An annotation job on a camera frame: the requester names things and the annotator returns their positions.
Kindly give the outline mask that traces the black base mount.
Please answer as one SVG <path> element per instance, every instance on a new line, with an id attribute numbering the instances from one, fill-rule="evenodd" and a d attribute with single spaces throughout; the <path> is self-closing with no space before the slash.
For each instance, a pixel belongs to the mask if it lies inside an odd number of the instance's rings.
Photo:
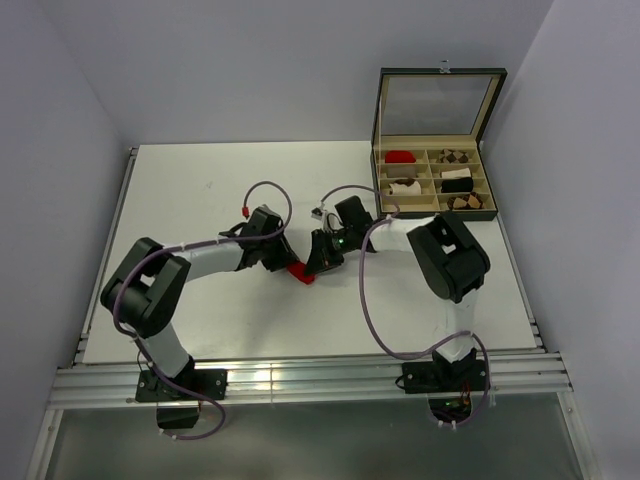
<path id="1" fill-rule="evenodd" d="M 433 416 L 446 423 L 466 420 L 473 412 L 471 394 L 483 393 L 488 374 L 483 361 L 449 363 L 440 358 L 428 362 L 406 362 L 395 385 L 405 394 L 448 394 L 428 401 Z"/>
<path id="2" fill-rule="evenodd" d="M 134 400 L 139 404 L 156 405 L 156 424 L 165 433 L 178 436 L 192 430 L 201 420 L 204 404 L 220 411 L 213 432 L 222 429 L 226 412 L 219 404 L 225 398 L 227 371 L 225 369 L 195 369 L 179 378 L 165 381 L 153 370 L 141 371 Z"/>

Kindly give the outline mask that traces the rolled red sock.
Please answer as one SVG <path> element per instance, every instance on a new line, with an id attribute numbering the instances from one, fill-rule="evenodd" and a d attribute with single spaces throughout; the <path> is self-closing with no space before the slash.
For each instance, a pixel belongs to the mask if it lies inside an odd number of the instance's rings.
<path id="1" fill-rule="evenodd" d="M 384 156 L 385 164 L 413 164 L 415 162 L 416 157 L 407 150 L 390 150 Z"/>

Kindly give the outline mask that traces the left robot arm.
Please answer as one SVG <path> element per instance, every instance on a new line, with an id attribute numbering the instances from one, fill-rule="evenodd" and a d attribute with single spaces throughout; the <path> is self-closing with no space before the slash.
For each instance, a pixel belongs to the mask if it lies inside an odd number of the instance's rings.
<path id="1" fill-rule="evenodd" d="M 302 278 L 305 265 L 282 231 L 282 218 L 263 205 L 215 241 L 194 249 L 174 250 L 148 238 L 131 247 L 100 295 L 100 303 L 117 316 L 118 325 L 140 342 L 161 372 L 159 388 L 183 399 L 195 386 L 195 362 L 171 324 L 184 286 L 193 280 L 251 268 L 286 270 Z"/>

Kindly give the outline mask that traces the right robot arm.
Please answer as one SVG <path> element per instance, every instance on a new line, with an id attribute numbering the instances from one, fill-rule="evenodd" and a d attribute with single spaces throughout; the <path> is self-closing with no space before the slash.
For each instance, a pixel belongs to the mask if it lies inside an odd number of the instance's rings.
<path id="1" fill-rule="evenodd" d="M 445 212 L 422 219 L 398 219 L 389 215 L 374 220 L 358 196 L 335 205 L 341 227 L 334 229 L 329 212 L 319 206 L 312 216 L 322 227 L 311 232 L 311 250 L 303 275 L 333 270 L 344 263 L 344 256 L 357 251 L 358 292 L 366 325 L 377 345 L 399 360 L 418 360 L 432 354 L 435 383 L 452 390 L 468 374 L 463 360 L 474 351 L 483 351 L 474 332 L 475 307 L 479 289 L 484 285 L 491 264 L 488 254 L 458 215 Z M 437 326 L 443 338 L 420 352 L 395 352 L 375 329 L 365 294 L 365 260 L 367 253 L 403 252 L 414 256 L 430 291 L 443 303 L 444 318 Z"/>

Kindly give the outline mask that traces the red sock white pattern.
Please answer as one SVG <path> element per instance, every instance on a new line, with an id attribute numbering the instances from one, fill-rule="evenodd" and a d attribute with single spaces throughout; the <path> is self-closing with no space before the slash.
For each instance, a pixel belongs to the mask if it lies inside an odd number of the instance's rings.
<path id="1" fill-rule="evenodd" d="M 311 285 L 316 279 L 314 274 L 306 273 L 306 265 L 300 261 L 289 264 L 286 269 L 294 278 L 305 285 Z"/>

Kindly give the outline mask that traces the beige sock brown toe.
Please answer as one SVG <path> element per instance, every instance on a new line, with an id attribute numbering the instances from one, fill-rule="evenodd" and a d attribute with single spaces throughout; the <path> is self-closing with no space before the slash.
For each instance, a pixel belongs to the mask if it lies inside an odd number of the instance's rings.
<path id="1" fill-rule="evenodd" d="M 417 196 L 422 194 L 422 187 L 415 179 L 402 179 L 389 185 L 391 196 Z"/>

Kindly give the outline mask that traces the rolled checkered sock upper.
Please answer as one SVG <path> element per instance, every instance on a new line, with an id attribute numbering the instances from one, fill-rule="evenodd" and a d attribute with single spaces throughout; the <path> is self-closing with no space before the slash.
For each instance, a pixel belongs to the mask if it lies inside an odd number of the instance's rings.
<path id="1" fill-rule="evenodd" d="M 462 150 L 442 149 L 438 155 L 439 163 L 466 164 L 469 160 L 469 154 Z"/>

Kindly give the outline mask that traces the black compartment storage box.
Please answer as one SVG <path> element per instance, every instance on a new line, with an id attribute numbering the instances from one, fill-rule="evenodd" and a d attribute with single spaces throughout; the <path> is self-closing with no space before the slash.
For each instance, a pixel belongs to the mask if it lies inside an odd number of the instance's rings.
<path id="1" fill-rule="evenodd" d="M 481 153 L 481 143 L 508 72 L 504 68 L 384 68 L 380 72 L 371 139 L 371 169 L 382 192 L 378 214 L 398 210 L 403 218 L 454 212 L 466 221 L 491 221 L 498 214 Z M 442 149 L 469 154 L 466 164 L 439 163 Z M 390 150 L 411 151 L 413 164 L 385 164 Z M 442 193 L 441 172 L 469 168 L 474 189 L 485 202 L 481 210 L 451 211 Z M 415 179 L 417 196 L 391 196 L 389 185 Z"/>

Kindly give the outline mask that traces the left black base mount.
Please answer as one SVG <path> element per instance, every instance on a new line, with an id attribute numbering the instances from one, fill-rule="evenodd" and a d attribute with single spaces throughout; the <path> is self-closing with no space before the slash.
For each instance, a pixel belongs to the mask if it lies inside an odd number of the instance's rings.
<path id="1" fill-rule="evenodd" d="M 226 412 L 219 404 L 225 398 L 227 371 L 225 369 L 195 369 L 179 378 L 165 381 L 153 370 L 141 371 L 134 400 L 139 404 L 156 405 L 156 424 L 165 433 L 178 436 L 192 430 L 201 420 L 204 404 L 220 411 L 213 432 L 222 429 Z"/>

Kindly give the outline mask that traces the rolled white black sock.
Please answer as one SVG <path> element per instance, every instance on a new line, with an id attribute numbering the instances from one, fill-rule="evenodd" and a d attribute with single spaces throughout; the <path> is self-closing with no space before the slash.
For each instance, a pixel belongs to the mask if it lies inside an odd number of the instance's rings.
<path id="1" fill-rule="evenodd" d="M 472 173 L 469 168 L 463 168 L 458 170 L 446 170 L 441 172 L 441 178 L 445 179 L 462 179 L 471 178 Z"/>

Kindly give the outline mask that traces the rolled checkered sock lower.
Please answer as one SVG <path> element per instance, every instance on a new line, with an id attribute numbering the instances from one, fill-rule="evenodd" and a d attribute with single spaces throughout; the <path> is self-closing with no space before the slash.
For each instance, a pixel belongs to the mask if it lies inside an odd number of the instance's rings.
<path id="1" fill-rule="evenodd" d="M 446 202 L 447 208 L 451 211 L 459 210 L 481 210 L 485 202 L 475 191 L 464 195 L 452 196 Z"/>

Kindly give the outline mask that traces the rolled checkered sock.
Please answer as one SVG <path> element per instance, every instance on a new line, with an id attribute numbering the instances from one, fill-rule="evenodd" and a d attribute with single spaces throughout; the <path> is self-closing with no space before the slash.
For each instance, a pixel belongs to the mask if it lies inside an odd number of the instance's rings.
<path id="1" fill-rule="evenodd" d="M 475 191 L 464 195 L 452 196 L 446 202 L 447 208 L 451 211 L 459 210 L 481 210 L 485 202 Z"/>
<path id="2" fill-rule="evenodd" d="M 469 154 L 462 150 L 442 149 L 438 155 L 439 163 L 466 164 L 469 160 Z"/>

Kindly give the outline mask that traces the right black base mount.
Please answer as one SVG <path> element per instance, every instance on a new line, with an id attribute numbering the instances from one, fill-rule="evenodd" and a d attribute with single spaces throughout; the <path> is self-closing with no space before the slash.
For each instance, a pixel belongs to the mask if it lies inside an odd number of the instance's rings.
<path id="1" fill-rule="evenodd" d="M 440 358 L 428 362 L 406 362 L 395 385 L 405 394 L 448 394 L 428 401 L 433 416 L 446 423 L 466 420 L 473 412 L 471 394 L 483 393 L 488 374 L 483 361 L 449 363 Z"/>

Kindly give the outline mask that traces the aluminium frame rail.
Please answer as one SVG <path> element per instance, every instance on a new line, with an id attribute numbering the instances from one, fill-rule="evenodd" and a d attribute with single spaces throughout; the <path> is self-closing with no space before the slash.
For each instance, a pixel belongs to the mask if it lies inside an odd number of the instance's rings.
<path id="1" fill-rule="evenodd" d="M 225 369 L 222 404 L 280 404 L 406 399 L 396 385 L 401 363 L 383 356 L 291 361 L 200 362 L 200 370 Z M 495 355 L 494 395 L 565 393 L 573 390 L 558 353 Z M 50 410 L 137 407 L 136 365 L 84 365 L 56 373 Z"/>

